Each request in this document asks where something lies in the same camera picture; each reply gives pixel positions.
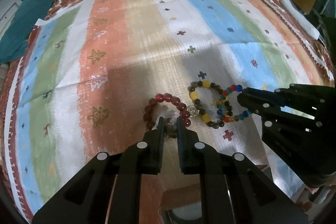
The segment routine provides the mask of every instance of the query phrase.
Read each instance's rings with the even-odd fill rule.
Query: blue stripe
[[[243,28],[234,15],[215,0],[188,1],[196,7],[212,32],[224,43],[229,44],[239,61],[242,77],[245,79],[247,86],[262,89],[263,83],[265,83],[268,90],[275,90],[280,86],[268,61],[264,57],[259,42]],[[252,60],[256,60],[257,67],[252,65]]]
[[[36,75],[38,73],[37,62],[44,53],[47,41],[56,23],[57,20],[54,20],[44,25],[42,27],[42,30],[40,31],[35,47],[31,54],[28,66],[25,68],[24,71],[24,76],[21,82],[21,90],[20,90],[20,105],[16,110],[17,112],[16,145],[18,146],[17,148],[18,162],[21,171],[21,180],[23,183],[23,189],[26,192],[27,201],[30,205],[33,214],[35,214],[43,206],[44,203],[41,199],[41,193],[36,183],[31,158],[31,147],[29,139],[30,100],[33,99],[32,90],[35,83]]]

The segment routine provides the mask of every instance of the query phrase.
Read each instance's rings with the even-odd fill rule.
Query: teal cloth
[[[25,54],[28,36],[36,21],[45,18],[55,0],[23,0],[0,40],[0,64]]]

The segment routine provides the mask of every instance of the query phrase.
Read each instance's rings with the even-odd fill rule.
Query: red beaded bracelet
[[[181,103],[180,98],[172,96],[170,93],[165,93],[162,95],[161,93],[155,95],[155,98],[149,100],[149,105],[145,107],[145,114],[143,115],[144,122],[147,122],[146,128],[148,130],[152,130],[155,126],[155,122],[152,121],[152,112],[153,108],[157,105],[157,103],[162,103],[166,101],[168,103],[172,103],[176,106],[176,108],[180,111],[180,115],[183,118],[183,123],[186,127],[191,125],[191,121],[188,119],[190,117],[190,112],[187,111],[187,106],[184,103]]]

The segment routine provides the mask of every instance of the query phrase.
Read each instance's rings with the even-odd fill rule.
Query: beaded bracelet
[[[184,103],[181,103],[180,98],[172,96],[170,93],[165,93],[162,95],[161,93],[155,95],[155,98],[149,100],[149,105],[145,107],[145,114],[143,115],[144,122],[147,122],[146,128],[148,130],[152,130],[155,126],[155,122],[152,121],[152,112],[153,108],[157,105],[157,103],[162,103],[166,101],[168,103],[172,103],[176,108],[180,111],[180,115],[183,118],[183,123],[185,127],[189,127],[191,125],[191,121],[189,120],[190,113],[187,111],[187,106]]]
[[[228,98],[228,96],[232,93],[232,92],[242,92],[243,87],[241,85],[231,85],[229,86],[227,89],[223,90],[222,95],[223,97],[225,97],[226,99]],[[226,104],[226,102],[224,102],[224,105],[227,107],[227,109],[229,109],[230,103]],[[231,111],[229,111],[227,113],[228,115],[225,115],[223,120],[224,122],[239,122],[244,120],[245,118],[247,118],[249,115],[252,114],[252,112],[250,110],[244,110],[242,113],[240,113],[239,115],[234,115]]]
[[[202,86],[205,88],[213,88],[220,94],[220,99],[223,100],[224,106],[226,107],[227,112],[223,113],[223,104],[217,104],[217,114],[219,115],[220,122],[213,122],[211,120],[210,115],[206,114],[205,109],[202,108],[200,105],[201,101],[198,98],[198,94],[195,91],[195,88],[198,86]],[[225,123],[228,122],[238,122],[244,120],[244,118],[248,117],[252,112],[249,110],[245,110],[239,115],[235,115],[233,117],[232,109],[233,107],[230,105],[229,100],[227,97],[234,91],[242,92],[243,87],[241,85],[231,85],[225,90],[222,90],[220,85],[216,85],[215,83],[210,83],[208,80],[192,82],[191,86],[189,87],[189,96],[193,100],[195,106],[189,106],[187,110],[190,113],[194,113],[196,115],[192,115],[192,117],[197,116],[200,114],[202,116],[202,120],[206,123],[207,126],[212,127],[214,129],[218,129],[219,127],[224,127]]]
[[[225,125],[224,121],[220,120],[220,122],[213,122],[211,120],[210,115],[206,113],[206,110],[204,108],[202,108],[202,105],[200,104],[201,101],[198,98],[197,92],[195,91],[195,88],[198,87],[198,86],[202,86],[204,88],[215,88],[219,94],[223,93],[223,90],[221,89],[221,87],[219,85],[216,85],[215,83],[210,83],[208,80],[192,82],[191,86],[189,87],[189,92],[190,92],[189,96],[190,96],[190,99],[193,100],[195,106],[189,106],[188,107],[189,112],[190,113],[195,113],[195,114],[197,113],[197,114],[201,115],[202,120],[209,127],[212,127],[214,129],[218,129],[219,127],[223,127]],[[218,106],[217,114],[222,115],[223,110],[219,108],[219,105],[220,104],[217,105]]]

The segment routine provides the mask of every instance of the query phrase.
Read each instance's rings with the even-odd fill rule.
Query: green stripe
[[[35,179],[43,202],[47,202],[60,188],[60,176],[56,167],[56,139],[52,135],[45,135],[44,127],[50,124],[53,127],[53,114],[50,109],[53,94],[43,99],[48,91],[54,90],[58,65],[64,49],[64,43],[59,48],[55,45],[66,41],[69,26],[73,23],[78,8],[73,9],[58,18],[57,23],[47,41],[45,51],[37,64],[38,73],[33,87],[33,96],[30,101],[30,144],[31,161]]]
[[[219,2],[225,9],[234,15],[244,29],[247,30],[256,41],[260,42],[261,50],[275,74],[279,87],[287,87],[290,83],[294,83],[295,76],[285,60],[283,53],[268,40],[259,27],[236,7],[231,0],[215,1]]]

